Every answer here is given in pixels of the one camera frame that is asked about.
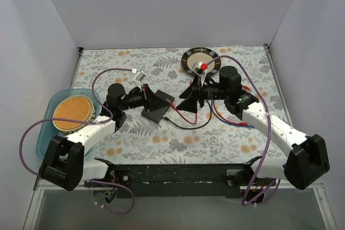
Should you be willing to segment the black network switch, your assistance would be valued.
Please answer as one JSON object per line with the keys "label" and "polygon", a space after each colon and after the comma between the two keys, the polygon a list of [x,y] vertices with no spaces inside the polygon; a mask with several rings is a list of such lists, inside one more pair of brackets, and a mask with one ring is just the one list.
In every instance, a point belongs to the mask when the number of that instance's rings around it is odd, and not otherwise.
{"label": "black network switch", "polygon": [[[158,95],[159,97],[162,97],[165,100],[169,100],[171,103],[175,101],[175,98],[173,96],[161,90],[157,90],[155,94]],[[163,119],[164,115],[169,110],[169,108],[170,108],[170,104],[167,103],[164,107],[161,107],[153,111],[147,111],[143,109],[141,112],[141,115],[155,123],[159,123]]]}

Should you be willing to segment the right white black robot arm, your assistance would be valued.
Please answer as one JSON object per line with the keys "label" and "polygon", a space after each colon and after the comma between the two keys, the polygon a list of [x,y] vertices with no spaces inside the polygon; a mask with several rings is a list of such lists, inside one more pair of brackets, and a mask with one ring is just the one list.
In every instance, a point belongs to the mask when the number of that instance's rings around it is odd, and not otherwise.
{"label": "right white black robot arm", "polygon": [[220,69],[218,82],[209,81],[197,69],[192,83],[179,97],[182,102],[177,109],[191,113],[196,113],[205,101],[222,100],[232,115],[280,148],[283,158],[262,154],[243,165],[237,175],[243,176],[249,185],[259,184],[264,178],[283,179],[304,190],[330,170],[325,140],[318,134],[308,136],[270,114],[262,102],[243,88],[241,75],[233,66]]}

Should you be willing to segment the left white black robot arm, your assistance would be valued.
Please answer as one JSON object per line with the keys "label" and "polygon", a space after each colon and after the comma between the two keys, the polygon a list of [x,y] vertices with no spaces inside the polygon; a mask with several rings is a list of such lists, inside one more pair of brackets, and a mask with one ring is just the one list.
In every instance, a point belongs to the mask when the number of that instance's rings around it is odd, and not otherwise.
{"label": "left white black robot arm", "polygon": [[101,159],[85,163],[85,154],[104,137],[122,127],[127,118],[125,110],[143,107],[142,114],[159,123],[174,100],[160,90],[153,92],[147,84],[135,87],[129,93],[119,83],[110,85],[104,107],[94,124],[50,140],[39,168],[40,178],[68,191],[74,190],[83,180],[96,179],[101,186],[111,186],[115,174],[108,169],[110,163]]}

